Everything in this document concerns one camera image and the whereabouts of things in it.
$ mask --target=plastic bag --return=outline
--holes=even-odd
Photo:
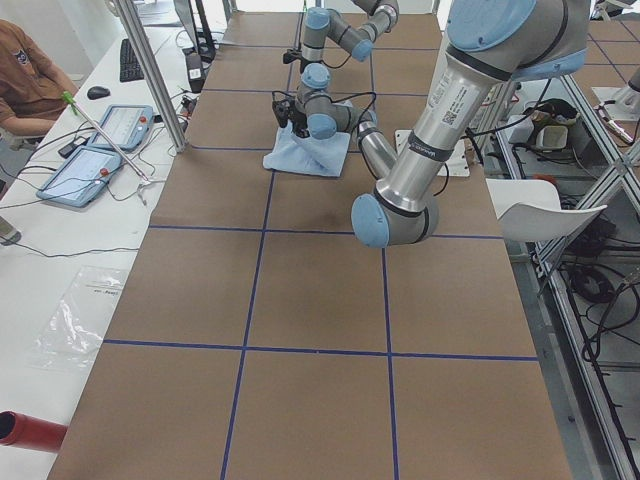
[[[90,369],[128,275],[128,270],[83,266],[36,339],[30,364],[66,371]]]

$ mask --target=keyboard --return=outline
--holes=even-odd
[[[133,82],[134,80],[142,80],[144,74],[140,63],[133,51],[131,42],[128,38],[122,40],[120,44],[120,82]]]

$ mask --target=white table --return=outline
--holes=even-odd
[[[184,56],[178,46],[184,43],[178,28],[147,28],[151,47],[165,79],[169,95],[188,89]],[[146,82],[120,83],[118,38],[96,66],[76,95],[84,109],[99,120],[111,104],[155,105]],[[86,91],[94,85],[110,89],[111,96],[88,100]],[[179,103],[180,96],[174,104]],[[45,138],[56,138],[74,131],[84,121],[67,109]],[[34,155],[29,165],[57,167],[63,159],[57,150],[67,137]],[[142,157],[155,167],[153,179],[165,179],[175,151],[163,130],[144,151]],[[151,167],[138,163],[149,174]],[[21,178],[40,186],[51,172],[27,170]],[[110,188],[119,198],[136,191],[138,177],[125,166],[111,180]],[[162,183],[144,189],[142,201],[134,195],[116,202],[104,191],[94,202],[80,210],[51,204],[1,209],[0,215],[22,232],[20,243],[49,254],[72,253],[89,249],[138,248],[145,235]],[[17,180],[0,202],[0,207],[36,200],[34,189]],[[27,352],[54,313],[58,301],[84,265],[130,269],[135,252],[110,252],[74,258],[47,259],[17,246],[0,247],[0,411],[14,410],[68,424],[71,420],[89,371],[62,372],[30,366]],[[47,477],[54,454],[0,447],[0,478],[37,480]]]

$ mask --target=computer mouse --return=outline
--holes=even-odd
[[[107,87],[101,87],[96,85],[95,87],[91,87],[87,91],[87,98],[89,100],[97,100],[98,98],[108,97],[111,95],[111,92]]]

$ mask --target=light blue cloth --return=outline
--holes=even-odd
[[[265,155],[262,165],[283,172],[339,177],[350,137],[348,133],[336,133],[326,140],[300,138],[289,122],[285,128],[278,128],[273,151]]]

